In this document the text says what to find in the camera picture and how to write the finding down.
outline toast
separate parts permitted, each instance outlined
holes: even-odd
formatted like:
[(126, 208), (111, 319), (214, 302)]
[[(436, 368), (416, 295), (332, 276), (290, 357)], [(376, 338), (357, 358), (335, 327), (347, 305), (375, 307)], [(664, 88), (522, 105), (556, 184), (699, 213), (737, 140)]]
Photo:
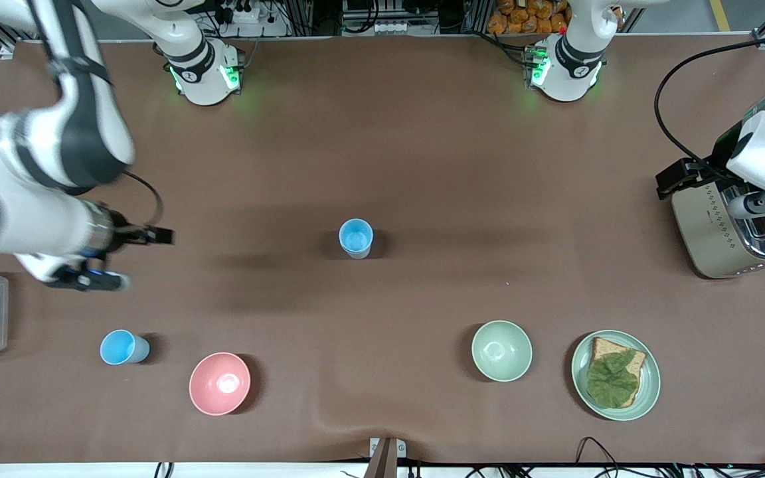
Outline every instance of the toast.
[[(592, 363), (595, 360), (598, 360), (599, 358), (605, 356), (606, 354), (614, 354), (616, 352), (624, 352), (629, 350), (629, 347), (625, 347), (624, 345), (616, 344), (616, 342), (610, 342), (610, 340), (607, 339), (601, 339), (600, 337), (596, 337), (595, 340), (592, 342), (592, 360), (589, 361), (589, 363)], [(634, 377), (639, 380), (639, 376), (641, 373), (641, 370), (643, 370), (643, 363), (645, 361), (645, 353), (641, 351), (637, 351), (636, 354), (634, 354), (634, 359), (631, 360), (631, 363), (628, 363), (628, 366), (625, 367), (625, 370), (628, 370)], [(627, 402), (622, 403), (622, 406), (619, 408), (628, 408), (628, 406), (631, 406), (634, 404), (634, 400), (637, 399), (637, 393), (639, 392), (639, 387), (637, 387), (637, 390), (634, 391), (634, 394), (631, 395), (631, 398), (628, 399)]]

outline spinach leaf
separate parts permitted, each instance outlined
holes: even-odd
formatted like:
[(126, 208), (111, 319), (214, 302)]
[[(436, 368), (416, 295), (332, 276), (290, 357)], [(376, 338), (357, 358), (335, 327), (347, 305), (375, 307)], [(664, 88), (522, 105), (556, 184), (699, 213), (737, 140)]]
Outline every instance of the spinach leaf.
[(607, 408), (619, 408), (631, 398), (639, 387), (639, 380), (626, 366), (636, 353), (629, 349), (593, 361), (586, 370), (586, 392), (595, 402)]

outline yellow tape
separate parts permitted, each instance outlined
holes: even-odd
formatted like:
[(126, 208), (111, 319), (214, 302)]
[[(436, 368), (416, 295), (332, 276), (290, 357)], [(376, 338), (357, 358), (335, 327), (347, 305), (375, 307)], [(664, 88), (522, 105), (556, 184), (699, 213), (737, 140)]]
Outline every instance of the yellow tape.
[(713, 9), (713, 17), (716, 18), (719, 31), (731, 31), (731, 25), (728, 25), (728, 17), (725, 16), (725, 9), (722, 7), (722, 0), (710, 0), (710, 8)]

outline light blue plastic cup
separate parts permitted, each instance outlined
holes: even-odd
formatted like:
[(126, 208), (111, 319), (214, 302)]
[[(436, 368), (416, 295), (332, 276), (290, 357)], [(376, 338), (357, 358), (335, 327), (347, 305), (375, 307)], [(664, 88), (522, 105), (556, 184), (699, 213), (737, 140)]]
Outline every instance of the light blue plastic cup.
[(371, 225), (360, 218), (352, 218), (342, 224), (338, 230), (338, 242), (341, 248), (352, 258), (366, 258), (371, 251), (374, 240), (374, 230)]
[(149, 355), (149, 342), (128, 330), (115, 330), (102, 339), (100, 357), (108, 365), (138, 363)]

